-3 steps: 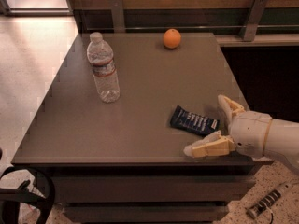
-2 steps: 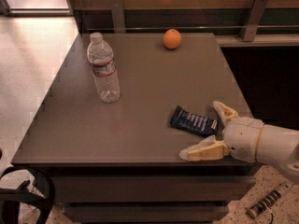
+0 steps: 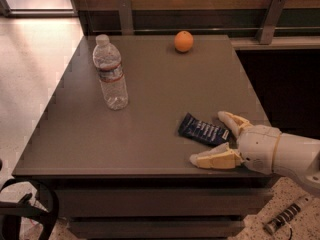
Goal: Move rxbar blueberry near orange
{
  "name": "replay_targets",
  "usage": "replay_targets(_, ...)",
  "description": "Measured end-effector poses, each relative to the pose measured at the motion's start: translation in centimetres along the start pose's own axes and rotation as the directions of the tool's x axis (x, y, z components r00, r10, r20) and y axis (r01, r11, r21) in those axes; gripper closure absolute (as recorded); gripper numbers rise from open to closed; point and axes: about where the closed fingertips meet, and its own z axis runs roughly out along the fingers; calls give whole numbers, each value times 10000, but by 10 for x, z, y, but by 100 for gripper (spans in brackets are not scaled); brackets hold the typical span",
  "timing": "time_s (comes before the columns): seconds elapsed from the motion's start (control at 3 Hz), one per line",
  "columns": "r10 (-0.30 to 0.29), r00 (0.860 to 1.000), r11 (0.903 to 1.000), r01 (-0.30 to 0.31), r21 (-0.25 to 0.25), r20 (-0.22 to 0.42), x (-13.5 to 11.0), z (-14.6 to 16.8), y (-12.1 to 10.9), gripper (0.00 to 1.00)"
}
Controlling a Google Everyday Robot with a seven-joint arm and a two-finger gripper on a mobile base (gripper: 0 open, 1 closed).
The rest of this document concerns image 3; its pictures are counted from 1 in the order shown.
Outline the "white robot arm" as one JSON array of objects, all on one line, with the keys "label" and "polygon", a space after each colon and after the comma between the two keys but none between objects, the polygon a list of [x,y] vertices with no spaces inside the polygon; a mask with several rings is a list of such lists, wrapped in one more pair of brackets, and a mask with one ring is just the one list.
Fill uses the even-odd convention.
[{"label": "white robot arm", "polygon": [[220,111],[218,118],[236,137],[237,148],[228,143],[193,154],[190,162],[204,169],[234,169],[243,165],[265,175],[292,179],[303,190],[320,196],[320,141],[282,133],[278,128],[253,125],[247,119]]}]

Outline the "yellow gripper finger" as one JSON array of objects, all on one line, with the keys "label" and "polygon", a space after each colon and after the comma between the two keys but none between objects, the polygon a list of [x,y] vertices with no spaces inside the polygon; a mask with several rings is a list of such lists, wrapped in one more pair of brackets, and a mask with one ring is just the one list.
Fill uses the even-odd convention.
[{"label": "yellow gripper finger", "polygon": [[228,143],[221,144],[211,150],[190,156],[190,162],[204,169],[234,169],[243,163],[237,149],[231,149]]},{"label": "yellow gripper finger", "polygon": [[236,138],[239,138],[245,129],[252,127],[252,124],[246,118],[226,111],[219,111],[218,119],[232,131]]}]

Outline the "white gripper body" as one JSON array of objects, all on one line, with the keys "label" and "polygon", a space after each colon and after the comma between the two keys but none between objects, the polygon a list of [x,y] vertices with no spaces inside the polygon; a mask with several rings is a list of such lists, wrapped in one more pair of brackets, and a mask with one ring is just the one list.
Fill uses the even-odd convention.
[{"label": "white gripper body", "polygon": [[238,150],[244,165],[252,171],[269,175],[282,132],[278,128],[256,125],[244,128],[238,139]]}]

